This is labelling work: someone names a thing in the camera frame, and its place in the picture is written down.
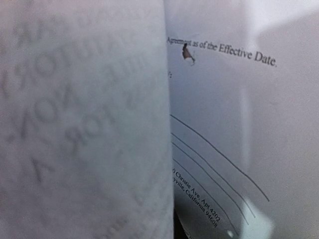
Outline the white signature page sheet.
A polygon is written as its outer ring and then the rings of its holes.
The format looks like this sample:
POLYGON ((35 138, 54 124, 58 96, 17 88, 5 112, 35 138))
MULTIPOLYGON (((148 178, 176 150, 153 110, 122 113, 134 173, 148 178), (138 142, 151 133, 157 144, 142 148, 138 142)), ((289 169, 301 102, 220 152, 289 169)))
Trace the white signature page sheet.
POLYGON ((318 1, 166 0, 164 10, 186 235, 318 238, 318 1))

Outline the white text page sheet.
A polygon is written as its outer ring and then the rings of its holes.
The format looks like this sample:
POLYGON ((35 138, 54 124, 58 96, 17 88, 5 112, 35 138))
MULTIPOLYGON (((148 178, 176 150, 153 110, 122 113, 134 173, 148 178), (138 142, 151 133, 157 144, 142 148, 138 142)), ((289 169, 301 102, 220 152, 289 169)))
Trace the white text page sheet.
POLYGON ((164 3, 0 3, 0 236, 171 239, 164 3))

